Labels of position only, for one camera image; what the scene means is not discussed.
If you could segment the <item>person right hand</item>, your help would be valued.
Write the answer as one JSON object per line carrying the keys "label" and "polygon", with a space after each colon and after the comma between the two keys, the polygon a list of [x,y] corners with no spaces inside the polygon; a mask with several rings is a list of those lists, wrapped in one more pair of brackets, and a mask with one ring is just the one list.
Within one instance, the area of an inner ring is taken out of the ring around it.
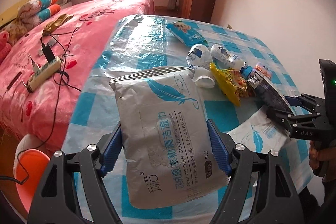
{"label": "person right hand", "polygon": [[327,161],[329,163],[327,172],[323,178],[324,182],[329,182],[335,180],[335,159],[336,159],[336,148],[329,147],[326,149],[317,150],[315,148],[314,141],[310,141],[309,147],[309,165],[312,170],[319,167],[319,163]]}

